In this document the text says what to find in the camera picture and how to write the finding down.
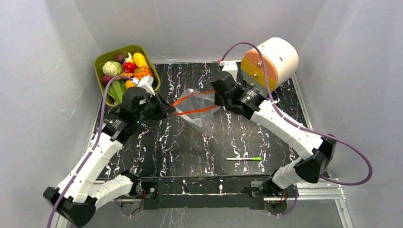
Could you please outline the clear zip bag orange zipper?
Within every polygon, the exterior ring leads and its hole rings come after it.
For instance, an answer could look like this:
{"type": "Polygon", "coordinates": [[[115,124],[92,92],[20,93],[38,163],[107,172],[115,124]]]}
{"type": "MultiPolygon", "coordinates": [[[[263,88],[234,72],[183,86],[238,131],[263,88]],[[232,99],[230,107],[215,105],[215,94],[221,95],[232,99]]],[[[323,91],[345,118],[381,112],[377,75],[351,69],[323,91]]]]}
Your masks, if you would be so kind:
{"type": "Polygon", "coordinates": [[[215,91],[200,92],[193,88],[185,90],[172,107],[175,115],[184,119],[202,135],[211,138],[213,135],[213,114],[219,110],[215,104],[215,91]]]}

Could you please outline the magenta round fruit toy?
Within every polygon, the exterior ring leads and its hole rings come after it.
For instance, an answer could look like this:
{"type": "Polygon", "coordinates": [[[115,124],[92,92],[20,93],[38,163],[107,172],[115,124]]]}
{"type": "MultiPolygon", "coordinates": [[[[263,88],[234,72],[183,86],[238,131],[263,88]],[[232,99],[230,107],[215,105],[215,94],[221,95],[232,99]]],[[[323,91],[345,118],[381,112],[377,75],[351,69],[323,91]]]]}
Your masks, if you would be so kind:
{"type": "Polygon", "coordinates": [[[110,75],[104,75],[101,79],[101,83],[103,86],[107,86],[107,84],[109,83],[109,81],[112,79],[113,77],[110,75]]]}

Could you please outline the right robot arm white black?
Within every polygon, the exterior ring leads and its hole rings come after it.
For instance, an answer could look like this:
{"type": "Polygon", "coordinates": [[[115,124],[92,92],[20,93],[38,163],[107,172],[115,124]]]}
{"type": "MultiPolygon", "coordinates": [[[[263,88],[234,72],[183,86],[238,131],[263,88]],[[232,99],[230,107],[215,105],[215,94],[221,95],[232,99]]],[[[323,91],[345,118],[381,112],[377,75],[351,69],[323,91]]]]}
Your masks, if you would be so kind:
{"type": "Polygon", "coordinates": [[[278,115],[267,94],[252,86],[242,88],[226,71],[213,76],[210,84],[215,91],[216,105],[265,127],[298,154],[296,160],[276,169],[265,183],[252,187],[252,192],[279,197],[290,185],[319,181],[333,157],[334,140],[303,131],[300,124],[288,123],[288,115],[278,115]]]}

